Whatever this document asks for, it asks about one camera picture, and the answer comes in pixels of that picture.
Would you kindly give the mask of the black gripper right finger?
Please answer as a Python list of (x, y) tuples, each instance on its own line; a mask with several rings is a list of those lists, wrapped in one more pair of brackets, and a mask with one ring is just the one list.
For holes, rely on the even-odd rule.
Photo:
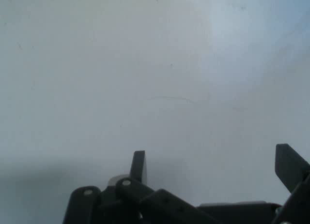
[(274, 224), (308, 224), (310, 222), (310, 164), (290, 145), (277, 144), (275, 173), (290, 192), (277, 211)]

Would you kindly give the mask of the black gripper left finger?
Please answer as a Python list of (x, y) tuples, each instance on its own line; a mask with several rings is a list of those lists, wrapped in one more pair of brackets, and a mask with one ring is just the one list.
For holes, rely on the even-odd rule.
[(101, 191), (86, 186), (71, 193), (64, 224), (218, 224), (170, 192), (146, 184), (145, 151), (135, 151), (128, 175), (118, 176)]

